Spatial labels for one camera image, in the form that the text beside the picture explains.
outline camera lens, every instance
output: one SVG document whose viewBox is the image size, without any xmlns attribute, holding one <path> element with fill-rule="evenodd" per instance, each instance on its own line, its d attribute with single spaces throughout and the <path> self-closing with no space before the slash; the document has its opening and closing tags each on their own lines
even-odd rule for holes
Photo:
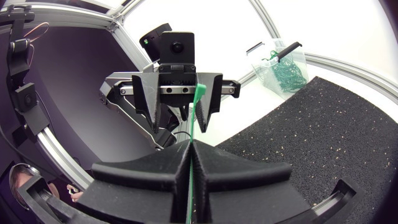
<svg viewBox="0 0 398 224">
<path fill-rule="evenodd" d="M 175 41 L 175 42 L 172 43 L 171 49 L 172 49 L 172 52 L 174 52 L 176 54 L 179 54 L 179 53 L 181 53 L 184 50 L 184 45 L 182 45 L 178 41 Z"/>
</svg>

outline clear plastic bag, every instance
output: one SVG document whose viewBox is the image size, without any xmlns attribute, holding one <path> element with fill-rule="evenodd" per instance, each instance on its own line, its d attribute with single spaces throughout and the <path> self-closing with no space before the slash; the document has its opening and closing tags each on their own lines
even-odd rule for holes
<svg viewBox="0 0 398 224">
<path fill-rule="evenodd" d="M 273 39 L 246 52 L 262 84 L 285 100 L 308 82 L 305 56 L 298 45 L 296 42 L 286 46 L 282 39 Z"/>
</svg>

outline white wall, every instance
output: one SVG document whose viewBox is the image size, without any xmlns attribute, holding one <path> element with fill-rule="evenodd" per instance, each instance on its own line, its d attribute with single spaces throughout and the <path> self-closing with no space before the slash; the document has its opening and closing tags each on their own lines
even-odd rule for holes
<svg viewBox="0 0 398 224">
<path fill-rule="evenodd" d="M 282 38 L 398 85 L 398 43 L 378 0 L 261 0 Z"/>
<path fill-rule="evenodd" d="M 224 79 L 252 70 L 246 51 L 271 37 L 247 0 L 145 0 L 124 21 L 131 37 L 139 39 L 168 22 L 174 31 L 195 34 L 198 72 L 222 72 Z"/>
</svg>

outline dark purple wall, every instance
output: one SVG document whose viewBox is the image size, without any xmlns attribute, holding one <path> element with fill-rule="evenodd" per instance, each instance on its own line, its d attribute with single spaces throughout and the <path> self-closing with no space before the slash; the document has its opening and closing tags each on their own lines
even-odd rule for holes
<svg viewBox="0 0 398 224">
<path fill-rule="evenodd" d="M 0 80 L 5 80 L 8 35 L 0 35 Z M 105 77 L 113 72 L 137 71 L 112 35 L 99 29 L 51 27 L 34 43 L 27 82 L 34 82 L 53 119 L 57 139 L 84 169 L 93 162 L 128 161 L 154 149 L 147 139 L 98 98 Z M 0 123 L 7 133 L 17 126 L 4 81 L 0 82 Z M 28 144 L 28 151 L 41 157 Z M 15 156 L 0 140 L 0 163 Z"/>
</svg>

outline speckled rubber mat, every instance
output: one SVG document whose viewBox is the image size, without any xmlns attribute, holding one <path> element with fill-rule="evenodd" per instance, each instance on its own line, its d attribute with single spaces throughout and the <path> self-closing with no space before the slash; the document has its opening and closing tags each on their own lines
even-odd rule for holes
<svg viewBox="0 0 398 224">
<path fill-rule="evenodd" d="M 290 181 L 310 205 L 350 176 L 366 194 L 346 223 L 368 223 L 398 166 L 398 124 L 364 98 L 315 77 L 217 147 L 254 161 L 291 164 Z"/>
</svg>

